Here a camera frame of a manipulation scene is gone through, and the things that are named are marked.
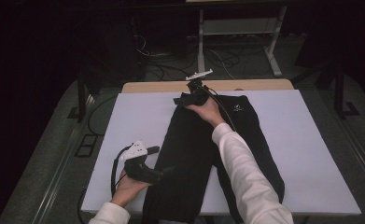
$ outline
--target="gray carpet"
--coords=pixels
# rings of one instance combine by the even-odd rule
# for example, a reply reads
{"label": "gray carpet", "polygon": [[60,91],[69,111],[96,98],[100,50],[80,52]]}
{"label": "gray carpet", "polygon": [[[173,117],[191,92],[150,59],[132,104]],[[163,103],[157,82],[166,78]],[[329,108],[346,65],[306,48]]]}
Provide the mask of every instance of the gray carpet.
{"label": "gray carpet", "polygon": [[[268,38],[255,36],[222,41],[209,39],[206,48],[215,51],[224,60],[230,57],[228,61],[224,61],[225,66],[228,67],[230,75],[237,79],[273,78],[262,51],[267,41]],[[279,39],[274,55],[283,71],[284,78],[293,78],[306,69],[294,65],[303,41],[304,38],[300,36]],[[217,55],[211,52],[210,50],[205,52],[207,56],[205,65],[206,68],[214,70],[214,75],[208,76],[207,79],[232,79],[223,68],[222,62],[216,61]],[[240,52],[239,60],[232,57],[238,52]],[[165,69],[163,72],[158,64],[183,68],[183,71],[192,74],[197,70],[196,53],[195,47],[192,46],[192,51],[185,58],[175,56],[174,58],[152,59],[147,67],[144,81],[181,80],[186,75],[184,72],[175,69]],[[332,87],[326,91],[317,90],[314,86],[316,77],[317,74],[314,74],[302,80],[295,85],[295,88],[301,91],[362,215],[310,217],[307,223],[365,223],[365,170],[355,152],[356,142],[350,141],[351,136],[347,135],[351,134],[348,131],[351,130],[355,136],[354,139],[365,151],[365,95],[354,80],[347,78],[345,100],[352,102],[361,115],[340,119],[332,109]],[[88,115],[81,123],[77,123],[76,119],[67,118],[70,109],[77,106],[76,83],[65,92],[19,185],[10,198],[0,223],[30,223],[33,220],[35,223],[79,223],[78,200],[83,188],[90,180],[103,138],[98,137],[91,157],[79,158],[74,154],[79,148],[84,134],[92,133],[88,128],[91,112],[93,112],[90,117],[91,130],[95,133],[105,133],[107,121],[116,100],[115,96],[119,92],[120,89],[106,89],[102,90],[100,94],[92,96],[88,102]],[[81,152],[86,153],[87,148],[84,147]],[[42,201],[49,202],[49,204],[41,204]],[[81,216],[87,223],[92,214],[81,213]],[[296,223],[303,221],[303,217],[294,218]],[[138,222],[139,217],[134,217],[131,221],[131,223]]]}

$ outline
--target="black pants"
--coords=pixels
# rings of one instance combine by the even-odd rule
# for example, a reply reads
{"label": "black pants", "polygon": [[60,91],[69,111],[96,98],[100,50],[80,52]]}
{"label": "black pants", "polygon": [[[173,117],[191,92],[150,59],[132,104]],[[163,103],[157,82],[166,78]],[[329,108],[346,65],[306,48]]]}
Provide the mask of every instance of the black pants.
{"label": "black pants", "polygon": [[[246,96],[217,98],[230,115],[236,131],[249,145],[259,168],[282,202],[284,181],[260,129],[254,108]],[[212,142],[212,132],[211,125],[195,112],[182,106],[176,108],[155,165],[156,170],[165,169],[167,172],[159,185],[147,190],[142,223],[158,223],[159,219],[194,222],[201,211],[212,165],[217,167],[219,183],[233,219],[237,223],[243,222],[218,147]]]}

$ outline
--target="person's arm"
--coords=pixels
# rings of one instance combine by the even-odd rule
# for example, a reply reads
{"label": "person's arm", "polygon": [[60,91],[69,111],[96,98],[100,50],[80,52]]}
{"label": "person's arm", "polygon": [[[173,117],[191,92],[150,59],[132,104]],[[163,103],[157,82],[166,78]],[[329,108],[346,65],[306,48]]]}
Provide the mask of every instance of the person's arm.
{"label": "person's arm", "polygon": [[219,147],[244,222],[293,223],[291,213],[279,203],[244,139],[221,118],[217,103],[208,98],[203,106],[190,105],[187,109],[197,112],[215,128],[213,141]]}
{"label": "person's arm", "polygon": [[124,206],[150,184],[131,179],[124,170],[121,172],[120,178],[110,203],[104,203],[89,224],[127,224],[129,222],[130,214],[124,209]]}

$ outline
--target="hand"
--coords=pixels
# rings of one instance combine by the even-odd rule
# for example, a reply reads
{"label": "hand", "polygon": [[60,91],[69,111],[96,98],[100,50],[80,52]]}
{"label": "hand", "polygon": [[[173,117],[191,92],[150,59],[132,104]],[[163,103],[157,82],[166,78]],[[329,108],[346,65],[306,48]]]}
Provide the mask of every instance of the hand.
{"label": "hand", "polygon": [[120,207],[126,206],[127,203],[132,201],[142,189],[151,186],[149,183],[131,179],[126,175],[124,170],[121,171],[120,178],[121,180],[118,183],[115,194],[110,201]]}
{"label": "hand", "polygon": [[214,128],[220,123],[226,123],[219,112],[217,102],[211,97],[203,105],[188,105],[187,109],[196,112],[203,120],[209,122]]}

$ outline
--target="dark background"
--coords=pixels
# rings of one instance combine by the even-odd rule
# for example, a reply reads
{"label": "dark background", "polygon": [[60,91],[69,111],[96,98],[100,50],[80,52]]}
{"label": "dark background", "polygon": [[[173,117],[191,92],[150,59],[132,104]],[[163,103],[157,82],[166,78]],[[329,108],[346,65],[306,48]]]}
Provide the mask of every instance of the dark background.
{"label": "dark background", "polygon": [[[140,28],[153,42],[184,43],[185,35],[197,28],[187,13],[143,13],[141,18],[147,19]],[[0,0],[0,214],[54,108],[78,75],[91,91],[142,77],[145,59],[134,50],[130,19],[126,20],[130,16],[63,10],[58,1],[50,0]],[[184,25],[176,28],[176,23]],[[164,29],[168,32],[150,32]],[[300,65],[311,67],[330,55],[342,55],[345,72],[365,91],[365,1],[291,6],[282,35],[301,33],[308,37]],[[120,43],[118,53],[109,49]]]}

